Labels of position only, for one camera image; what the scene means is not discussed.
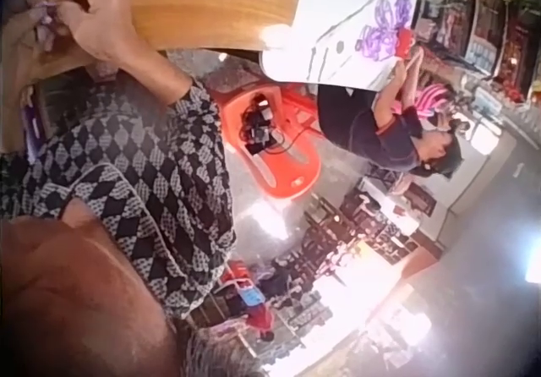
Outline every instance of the paper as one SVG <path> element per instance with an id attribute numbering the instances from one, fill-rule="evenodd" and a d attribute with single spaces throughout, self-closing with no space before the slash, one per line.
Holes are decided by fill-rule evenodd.
<path id="1" fill-rule="evenodd" d="M 279 81 L 379 90 L 415 1 L 299 0 L 288 47 L 263 52 L 262 68 Z"/>

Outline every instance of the cable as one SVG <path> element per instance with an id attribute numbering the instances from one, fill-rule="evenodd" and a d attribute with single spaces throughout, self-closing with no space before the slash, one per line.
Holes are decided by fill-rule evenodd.
<path id="1" fill-rule="evenodd" d="M 277 152 L 274 152 L 274 153 L 271 152 L 271 150 L 265 149 L 264 152 L 267 153 L 267 154 L 269 154 L 269 155 L 281 155 L 281 154 L 283 154 L 283 153 L 287 153 L 287 152 L 293 147 L 293 145 L 295 145 L 295 142 L 298 140 L 298 138 L 301 137 L 301 134 L 303 134 L 304 132 L 306 132 L 308 129 L 309 129 L 309 127 L 303 128 L 303 130 L 301 130 L 298 134 L 296 134 L 295 137 L 292 139 L 291 143 L 289 144 L 289 146 L 288 146 L 287 148 L 285 148 L 285 149 L 283 149 L 283 150 L 280 150 L 280 151 L 277 151 Z M 278 146 L 280 146 L 280 147 L 283 148 L 283 145 L 284 145 L 284 143 L 286 142 L 286 136 L 284 136 L 283 133 L 282 133 L 281 135 L 282 135 L 283 139 L 282 139 L 282 142 L 279 143 Z"/>

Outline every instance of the hand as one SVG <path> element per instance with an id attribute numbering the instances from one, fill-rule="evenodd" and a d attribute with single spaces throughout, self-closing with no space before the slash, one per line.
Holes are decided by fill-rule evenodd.
<path id="1" fill-rule="evenodd" d="M 399 88 L 402 87 L 407 77 L 406 64 L 404 64 L 403 60 L 398 60 L 396 62 L 393 74 L 394 76 L 391 83 L 397 85 Z"/>
<path id="2" fill-rule="evenodd" d="M 62 1 L 58 5 L 58 17 L 79 46 L 92 57 L 121 64 L 130 57 L 131 49 L 140 43 L 129 0 L 85 1 L 90 6 L 87 10 L 78 4 L 78 0 Z"/>
<path id="3" fill-rule="evenodd" d="M 32 67 L 41 54 L 36 27 L 46 17 L 44 7 L 33 8 L 16 14 L 3 27 L 3 107 L 17 104 L 23 89 L 33 80 Z"/>
<path id="4" fill-rule="evenodd" d="M 412 50 L 412 57 L 411 60 L 413 60 L 413 65 L 410 68 L 419 68 L 423 64 L 424 59 L 424 49 L 421 46 L 416 46 Z"/>

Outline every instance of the blue object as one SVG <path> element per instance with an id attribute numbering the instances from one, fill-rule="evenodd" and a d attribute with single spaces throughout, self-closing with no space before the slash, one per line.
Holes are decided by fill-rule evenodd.
<path id="1" fill-rule="evenodd" d="M 265 303 L 265 295 L 257 287 L 239 288 L 238 295 L 249 307 L 257 307 Z"/>

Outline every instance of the tiled floor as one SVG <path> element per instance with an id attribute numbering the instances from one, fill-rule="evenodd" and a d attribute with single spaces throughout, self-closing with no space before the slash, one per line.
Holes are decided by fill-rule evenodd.
<path id="1" fill-rule="evenodd" d="M 203 77 L 215 90 L 229 91 L 256 79 L 246 67 L 250 70 L 257 66 L 235 57 L 221 62 L 219 53 L 204 50 L 170 52 L 169 57 L 192 75 Z M 363 160 L 325 140 L 313 138 L 313 141 L 323 164 L 313 192 L 340 204 L 343 195 L 360 177 Z M 295 246 L 305 230 L 303 210 L 310 200 L 309 194 L 290 204 L 266 198 L 248 168 L 231 150 L 227 150 L 227 166 L 238 235 L 236 253 L 248 262 L 271 260 Z"/>

